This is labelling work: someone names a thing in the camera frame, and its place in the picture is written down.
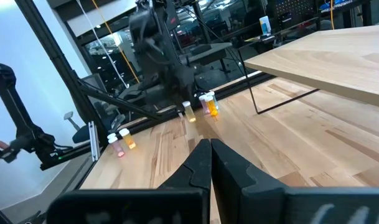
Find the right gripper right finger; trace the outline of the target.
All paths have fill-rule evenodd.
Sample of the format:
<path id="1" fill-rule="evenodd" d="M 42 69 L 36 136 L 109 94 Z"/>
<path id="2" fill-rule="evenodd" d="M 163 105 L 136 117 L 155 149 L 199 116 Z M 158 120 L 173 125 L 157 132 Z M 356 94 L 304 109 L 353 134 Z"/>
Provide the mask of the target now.
<path id="1" fill-rule="evenodd" d="M 379 223 L 379 187 L 290 187 L 221 140 L 211 145 L 222 223 Z"/>

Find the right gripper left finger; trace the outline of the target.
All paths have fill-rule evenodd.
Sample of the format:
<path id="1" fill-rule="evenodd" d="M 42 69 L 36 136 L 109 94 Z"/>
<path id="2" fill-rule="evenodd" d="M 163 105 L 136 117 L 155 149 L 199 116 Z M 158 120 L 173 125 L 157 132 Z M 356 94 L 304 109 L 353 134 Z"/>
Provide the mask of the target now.
<path id="1" fill-rule="evenodd" d="M 208 223 L 212 146 L 202 139 L 156 189 L 74 190 L 55 199 L 47 223 Z"/>

